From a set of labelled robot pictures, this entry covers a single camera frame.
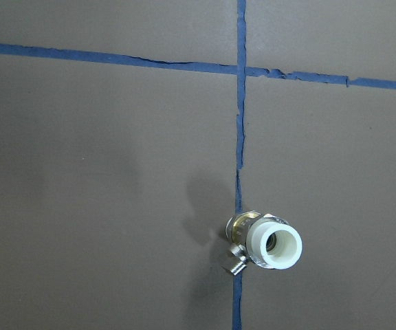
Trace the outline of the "brass white PPR valve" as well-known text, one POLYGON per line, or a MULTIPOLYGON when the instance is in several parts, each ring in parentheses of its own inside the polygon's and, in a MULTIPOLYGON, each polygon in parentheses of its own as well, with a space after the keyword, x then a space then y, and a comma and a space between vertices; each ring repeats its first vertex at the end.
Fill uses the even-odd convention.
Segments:
POLYGON ((286 220, 254 210, 230 218, 225 235, 230 247, 222 267, 233 276, 249 263, 269 270, 286 270, 299 261, 303 252, 301 236, 286 220))

